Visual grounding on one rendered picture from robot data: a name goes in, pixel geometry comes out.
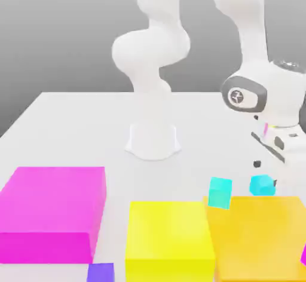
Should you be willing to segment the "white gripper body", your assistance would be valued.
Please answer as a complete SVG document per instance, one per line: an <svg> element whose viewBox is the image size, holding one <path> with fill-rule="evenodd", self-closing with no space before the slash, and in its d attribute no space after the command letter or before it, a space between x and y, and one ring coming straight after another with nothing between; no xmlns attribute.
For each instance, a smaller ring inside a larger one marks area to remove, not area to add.
<svg viewBox="0 0 306 282"><path fill-rule="evenodd" d="M250 135L260 150L252 158L255 171L269 174L273 179L287 178L287 132L285 130L252 130Z"/></svg>

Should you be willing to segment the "small cyan cube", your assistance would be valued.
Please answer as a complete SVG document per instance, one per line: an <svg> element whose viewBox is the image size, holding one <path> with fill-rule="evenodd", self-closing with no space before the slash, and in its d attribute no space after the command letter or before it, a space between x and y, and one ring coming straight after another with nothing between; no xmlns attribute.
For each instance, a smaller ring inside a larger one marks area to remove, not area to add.
<svg viewBox="0 0 306 282"><path fill-rule="evenodd" d="M273 196L276 193L274 179L267 174L252 176L249 191L254 196Z"/></svg>

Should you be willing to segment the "small turquoise cube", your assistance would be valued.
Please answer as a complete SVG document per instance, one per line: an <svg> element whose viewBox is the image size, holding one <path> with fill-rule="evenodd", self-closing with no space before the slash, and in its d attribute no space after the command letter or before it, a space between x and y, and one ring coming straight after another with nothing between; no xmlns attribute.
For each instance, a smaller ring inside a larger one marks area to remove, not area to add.
<svg viewBox="0 0 306 282"><path fill-rule="evenodd" d="M219 209L230 208L232 180L212 177L209 186L208 206Z"/></svg>

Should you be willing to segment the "small purple cube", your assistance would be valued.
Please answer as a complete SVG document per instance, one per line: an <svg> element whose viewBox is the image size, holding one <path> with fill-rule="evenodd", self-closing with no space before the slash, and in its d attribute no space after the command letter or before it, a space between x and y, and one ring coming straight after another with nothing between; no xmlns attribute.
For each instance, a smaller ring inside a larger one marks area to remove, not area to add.
<svg viewBox="0 0 306 282"><path fill-rule="evenodd" d="M88 266L86 282L115 282L113 263L92 263Z"/></svg>

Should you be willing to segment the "large orange box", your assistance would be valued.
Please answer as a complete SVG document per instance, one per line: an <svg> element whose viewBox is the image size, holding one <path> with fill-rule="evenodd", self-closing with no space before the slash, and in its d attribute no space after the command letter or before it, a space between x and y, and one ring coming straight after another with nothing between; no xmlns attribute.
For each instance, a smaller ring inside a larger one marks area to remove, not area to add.
<svg viewBox="0 0 306 282"><path fill-rule="evenodd" d="M306 282L306 207L299 197L232 197L228 210L205 209L215 282Z"/></svg>

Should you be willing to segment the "large yellow box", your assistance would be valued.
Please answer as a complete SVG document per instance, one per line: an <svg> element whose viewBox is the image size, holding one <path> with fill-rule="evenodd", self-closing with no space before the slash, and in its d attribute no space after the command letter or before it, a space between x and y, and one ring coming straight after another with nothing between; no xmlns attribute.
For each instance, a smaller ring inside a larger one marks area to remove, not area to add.
<svg viewBox="0 0 306 282"><path fill-rule="evenodd" d="M202 201L131 202L126 282L213 282L215 264Z"/></svg>

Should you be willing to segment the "large magenta box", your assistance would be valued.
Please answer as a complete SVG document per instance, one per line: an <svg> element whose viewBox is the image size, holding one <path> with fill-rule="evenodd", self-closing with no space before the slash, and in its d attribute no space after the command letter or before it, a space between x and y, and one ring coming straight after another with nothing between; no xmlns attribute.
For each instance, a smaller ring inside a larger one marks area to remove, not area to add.
<svg viewBox="0 0 306 282"><path fill-rule="evenodd" d="M0 191L0 263L92 263L104 167L18 167Z"/></svg>

